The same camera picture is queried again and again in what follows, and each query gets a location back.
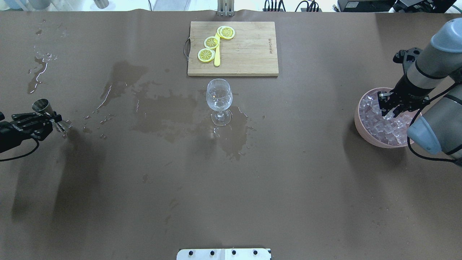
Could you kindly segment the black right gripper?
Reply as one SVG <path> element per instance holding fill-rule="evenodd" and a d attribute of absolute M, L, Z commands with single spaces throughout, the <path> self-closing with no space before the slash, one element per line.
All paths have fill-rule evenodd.
<path fill-rule="evenodd" d="M 394 117 L 409 109 L 420 109 L 424 104 L 423 99 L 430 92 L 431 89 L 417 87 L 408 78 L 401 78 L 392 91 L 378 91 L 381 115 L 385 117 L 395 107 Z"/>

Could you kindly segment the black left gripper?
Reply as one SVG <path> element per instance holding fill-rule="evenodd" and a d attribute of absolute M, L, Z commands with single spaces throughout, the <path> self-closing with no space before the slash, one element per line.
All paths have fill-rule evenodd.
<path fill-rule="evenodd" d="M 13 114 L 12 121 L 0 123 L 0 152 L 6 152 L 21 145 L 22 141 L 33 139 L 43 141 L 52 131 L 53 123 L 63 121 L 57 113 Z"/>

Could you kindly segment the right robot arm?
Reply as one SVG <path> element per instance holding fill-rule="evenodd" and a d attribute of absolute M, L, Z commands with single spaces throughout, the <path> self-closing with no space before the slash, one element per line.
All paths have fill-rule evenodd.
<path fill-rule="evenodd" d="M 382 115 L 392 112 L 397 117 L 417 111 L 406 131 L 407 139 L 430 154 L 448 156 L 439 161 L 461 166 L 462 19 L 446 22 L 424 49 L 398 51 L 393 61 L 402 65 L 403 76 L 391 91 L 378 92 Z"/>

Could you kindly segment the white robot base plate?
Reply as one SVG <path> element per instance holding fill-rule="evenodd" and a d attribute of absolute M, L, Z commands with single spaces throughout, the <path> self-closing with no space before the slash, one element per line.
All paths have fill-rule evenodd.
<path fill-rule="evenodd" d="M 272 260 L 266 248 L 198 248 L 179 250 L 177 260 Z"/>

